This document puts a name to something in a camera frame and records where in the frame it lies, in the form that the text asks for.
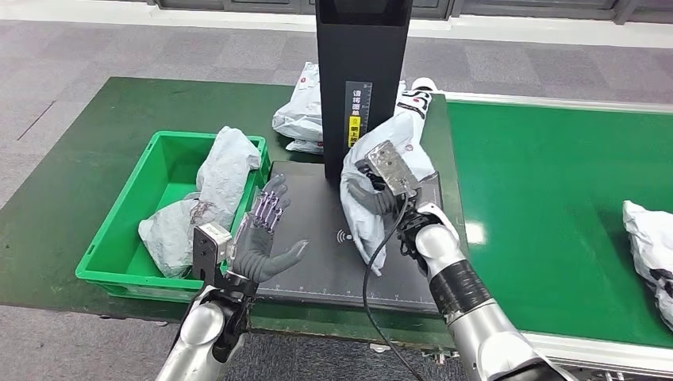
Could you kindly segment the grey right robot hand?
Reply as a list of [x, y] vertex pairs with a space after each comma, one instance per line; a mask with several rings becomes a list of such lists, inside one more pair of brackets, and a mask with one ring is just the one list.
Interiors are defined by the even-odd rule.
[[347, 181], [348, 193], [366, 210], [374, 215], [397, 215], [406, 207], [407, 201], [402, 196], [393, 195], [383, 178], [375, 173], [365, 160], [356, 162], [356, 169], [371, 182], [374, 191], [370, 192], [360, 186], [354, 179]]

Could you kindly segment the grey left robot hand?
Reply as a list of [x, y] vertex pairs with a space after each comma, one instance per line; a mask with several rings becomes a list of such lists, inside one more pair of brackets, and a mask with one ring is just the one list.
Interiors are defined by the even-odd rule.
[[254, 283], [264, 283], [299, 263], [309, 241], [299, 240], [285, 252], [273, 256], [275, 231], [290, 205], [284, 174], [274, 175], [256, 196], [240, 223], [228, 269]]

